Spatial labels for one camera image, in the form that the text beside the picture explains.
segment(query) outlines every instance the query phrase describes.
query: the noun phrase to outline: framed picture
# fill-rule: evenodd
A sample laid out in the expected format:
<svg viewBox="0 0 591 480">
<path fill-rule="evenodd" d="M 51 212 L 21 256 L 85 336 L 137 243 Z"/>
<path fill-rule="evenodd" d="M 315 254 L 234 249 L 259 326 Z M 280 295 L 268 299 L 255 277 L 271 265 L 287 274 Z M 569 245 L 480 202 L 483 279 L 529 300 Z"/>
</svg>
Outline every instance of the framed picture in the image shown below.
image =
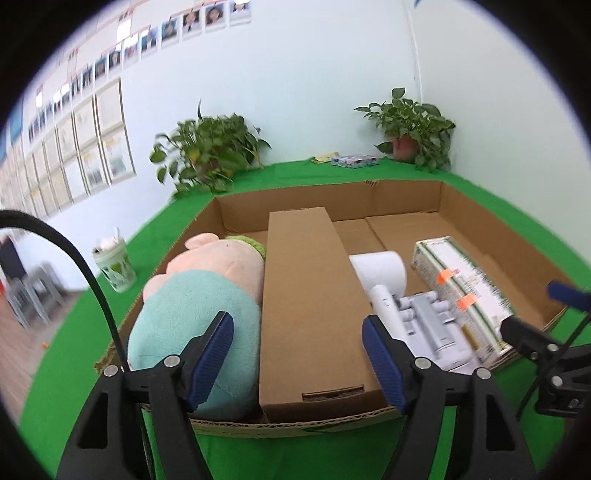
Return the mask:
<svg viewBox="0 0 591 480">
<path fill-rule="evenodd" d="M 70 192 L 66 183 L 64 171 L 61 168 L 58 168 L 50 175 L 49 179 L 51 181 L 51 186 L 53 187 L 53 193 L 56 196 L 57 206 L 61 209 L 66 205 L 69 205 L 72 202 L 72 199 L 70 198 Z"/>
<path fill-rule="evenodd" d="M 125 129 L 104 138 L 103 151 L 111 181 L 120 180 L 135 173 Z"/>
<path fill-rule="evenodd" d="M 95 62 L 95 83 L 102 80 L 107 73 L 107 56 L 103 55 Z"/>
<path fill-rule="evenodd" d="M 29 215 L 36 216 L 37 212 L 35 211 L 35 206 L 33 205 L 33 199 L 29 194 L 25 195 L 23 198 L 24 204 L 23 208 L 24 211 L 27 212 Z"/>
<path fill-rule="evenodd" d="M 80 95 L 80 76 L 76 75 L 70 81 L 70 96 L 72 97 L 72 103 L 78 101 L 81 97 Z"/>
<path fill-rule="evenodd" d="M 139 45 L 142 58 L 156 53 L 158 48 L 158 29 L 148 27 L 139 35 Z"/>
<path fill-rule="evenodd" d="M 21 192 L 26 196 L 29 192 L 29 182 L 27 180 L 27 172 L 25 165 L 20 165 L 17 170 L 18 184 L 21 186 Z"/>
<path fill-rule="evenodd" d="M 45 151 L 43 149 L 43 142 L 39 142 L 37 148 L 33 151 L 33 159 L 35 161 L 35 170 L 37 171 L 37 178 L 39 181 L 47 177 L 47 167 L 45 165 Z"/>
<path fill-rule="evenodd" d="M 224 18 L 225 2 L 216 3 L 205 9 L 205 31 L 219 30 L 226 27 Z"/>
<path fill-rule="evenodd" d="M 62 88 L 61 88 L 61 107 L 63 109 L 67 108 L 68 105 L 70 105 L 70 100 L 71 100 L 71 96 L 70 96 L 70 83 L 66 83 Z"/>
<path fill-rule="evenodd" d="M 41 198 L 43 199 L 43 205 L 45 205 L 45 211 L 48 215 L 51 215 L 57 210 L 57 203 L 53 197 L 53 191 L 49 179 L 39 184 L 39 191 L 41 192 Z"/>
<path fill-rule="evenodd" d="M 183 40 L 201 34 L 201 11 L 191 10 L 183 15 Z"/>
<path fill-rule="evenodd" d="M 76 127 L 79 148 L 84 148 L 88 143 L 96 139 L 95 110 L 92 98 L 74 110 L 74 126 Z"/>
<path fill-rule="evenodd" d="M 80 152 L 80 159 L 82 161 L 82 172 L 90 193 L 106 187 L 107 179 L 98 144 L 93 144 Z"/>
<path fill-rule="evenodd" d="M 33 201 L 33 205 L 35 207 L 35 212 L 37 213 L 38 218 L 45 218 L 47 216 L 47 212 L 45 210 L 45 204 L 43 203 L 43 197 L 41 197 L 41 190 L 35 189 L 31 192 L 31 200 Z"/>
<path fill-rule="evenodd" d="M 131 67 L 139 59 L 139 35 L 136 33 L 123 41 L 123 68 Z"/>
<path fill-rule="evenodd" d="M 64 175 L 73 202 L 82 200 L 88 195 L 78 158 L 64 162 Z"/>
<path fill-rule="evenodd" d="M 82 91 L 87 92 L 92 85 L 92 65 L 82 71 Z"/>
<path fill-rule="evenodd" d="M 96 116 L 101 134 L 123 125 L 120 80 L 113 82 L 97 93 Z"/>
<path fill-rule="evenodd" d="M 53 121 L 53 103 L 49 103 L 45 107 L 45 120 L 48 124 Z"/>
<path fill-rule="evenodd" d="M 109 76 L 117 73 L 121 69 L 121 49 L 122 44 L 118 43 L 115 48 L 109 52 Z"/>
<path fill-rule="evenodd" d="M 230 2 L 230 25 L 241 25 L 251 21 L 251 4 L 249 0 Z"/>
<path fill-rule="evenodd" d="M 41 109 L 39 111 L 39 131 L 43 132 L 45 130 L 45 109 Z"/>
<path fill-rule="evenodd" d="M 25 160 L 22 152 L 22 137 L 19 137 L 12 145 L 12 152 L 14 153 L 15 165 L 20 165 Z"/>
<path fill-rule="evenodd" d="M 51 129 L 49 134 L 43 139 L 45 145 L 45 158 L 47 160 L 47 168 L 53 171 L 60 164 L 60 153 L 57 149 L 56 131 Z"/>
<path fill-rule="evenodd" d="M 161 27 L 162 47 L 178 42 L 178 18 L 169 18 Z"/>
<path fill-rule="evenodd" d="M 35 161 L 33 160 L 33 156 L 29 155 L 25 158 L 25 171 L 27 172 L 27 179 L 29 181 L 30 189 L 34 189 L 37 187 L 37 173 L 35 172 Z"/>
<path fill-rule="evenodd" d="M 76 143 L 74 140 L 74 123 L 72 116 L 68 115 L 63 122 L 57 126 L 57 138 L 60 143 L 62 158 L 70 158 L 76 153 Z"/>
</svg>

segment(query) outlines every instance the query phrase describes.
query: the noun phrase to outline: potted plant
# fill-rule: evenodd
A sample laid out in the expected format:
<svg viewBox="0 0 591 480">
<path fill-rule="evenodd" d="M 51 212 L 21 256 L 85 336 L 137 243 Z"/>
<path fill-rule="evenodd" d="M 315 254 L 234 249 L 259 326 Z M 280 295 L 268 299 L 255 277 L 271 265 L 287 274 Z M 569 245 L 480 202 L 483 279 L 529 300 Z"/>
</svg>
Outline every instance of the potted plant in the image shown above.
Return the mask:
<svg viewBox="0 0 591 480">
<path fill-rule="evenodd" d="M 430 103 L 418 103 L 404 96 L 405 89 L 392 90 L 391 103 L 370 103 L 356 108 L 374 120 L 389 138 L 376 145 L 380 152 L 392 154 L 395 160 L 414 162 L 429 171 L 450 165 L 449 149 L 455 124 L 441 116 Z"/>
<path fill-rule="evenodd" d="M 197 186 L 205 186 L 214 193 L 226 192 L 234 173 L 253 164 L 262 167 L 259 151 L 271 148 L 258 136 L 260 129 L 254 130 L 256 135 L 250 132 L 244 117 L 235 113 L 203 117 L 200 104 L 197 120 L 179 122 L 170 135 L 156 135 L 150 161 L 164 164 L 157 170 L 156 178 L 164 183 L 166 174 L 170 175 L 177 189 L 175 198 Z"/>
</svg>

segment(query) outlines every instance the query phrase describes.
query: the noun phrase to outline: flower pot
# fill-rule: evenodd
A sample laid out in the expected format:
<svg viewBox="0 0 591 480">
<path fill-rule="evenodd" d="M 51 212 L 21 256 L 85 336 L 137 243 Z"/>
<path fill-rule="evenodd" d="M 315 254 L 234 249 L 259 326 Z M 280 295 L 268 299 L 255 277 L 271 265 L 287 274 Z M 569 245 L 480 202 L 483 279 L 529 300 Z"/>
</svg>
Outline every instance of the flower pot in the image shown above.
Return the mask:
<svg viewBox="0 0 591 480">
<path fill-rule="evenodd" d="M 411 163 L 418 153 L 418 143 L 409 134 L 404 134 L 400 138 L 391 138 L 392 155 L 394 160 Z"/>
</svg>

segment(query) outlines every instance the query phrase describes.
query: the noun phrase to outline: green cloth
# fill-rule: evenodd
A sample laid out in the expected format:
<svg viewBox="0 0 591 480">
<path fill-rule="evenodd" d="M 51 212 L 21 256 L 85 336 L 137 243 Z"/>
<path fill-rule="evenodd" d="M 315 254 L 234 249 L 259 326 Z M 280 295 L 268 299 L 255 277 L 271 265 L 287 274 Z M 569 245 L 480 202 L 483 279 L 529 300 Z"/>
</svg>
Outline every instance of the green cloth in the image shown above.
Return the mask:
<svg viewBox="0 0 591 480">
<path fill-rule="evenodd" d="M 576 284 L 591 286 L 591 270 L 565 243 L 508 202 L 450 173 L 429 174 L 391 161 L 356 169 L 304 161 L 276 164 L 261 171 L 239 174 L 235 178 L 234 192 L 379 179 L 446 182 L 504 220 L 559 265 Z M 99 279 L 117 321 L 125 317 L 160 259 L 211 198 L 209 193 L 199 193 L 174 202 L 137 233 L 129 242 L 128 251 L 139 281 L 128 291 L 117 294 L 103 277 Z M 565 340 L 580 318 L 580 315 L 568 312 L 553 335 Z M 21 419 L 21 434 L 50 473 L 55 474 L 78 412 L 96 381 L 93 364 L 101 357 L 109 341 L 109 332 L 98 303 L 87 292 L 68 315 L 47 351 Z M 586 329 L 579 337 L 579 343 L 586 342 L 591 342 L 591 329 Z M 508 401 L 517 407 L 534 378 L 534 366 L 519 360 L 495 376 Z M 381 478 L 402 424 L 403 420 L 392 420 L 348 432 L 290 439 L 198 438 L 216 480 L 369 480 Z M 453 425 L 454 409 L 447 408 L 431 479 L 442 479 L 444 476 Z M 522 427 L 535 464 L 540 467 L 560 440 L 563 421 L 539 416 L 530 403 L 524 413 Z"/>
</svg>

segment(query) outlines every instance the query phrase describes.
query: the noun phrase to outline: teal plush body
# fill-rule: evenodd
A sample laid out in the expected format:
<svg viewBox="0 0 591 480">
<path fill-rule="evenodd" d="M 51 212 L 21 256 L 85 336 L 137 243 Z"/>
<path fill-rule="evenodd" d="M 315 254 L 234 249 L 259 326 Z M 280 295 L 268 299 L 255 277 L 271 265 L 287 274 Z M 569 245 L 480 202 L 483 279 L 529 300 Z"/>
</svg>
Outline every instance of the teal plush body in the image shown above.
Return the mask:
<svg viewBox="0 0 591 480">
<path fill-rule="evenodd" d="M 261 310 L 257 302 L 226 277 L 204 270 L 171 275 L 149 296 L 129 336 L 133 369 L 151 368 L 178 355 L 202 335 L 219 311 L 234 319 L 234 339 L 207 401 L 194 415 L 235 421 L 258 404 Z"/>
</svg>

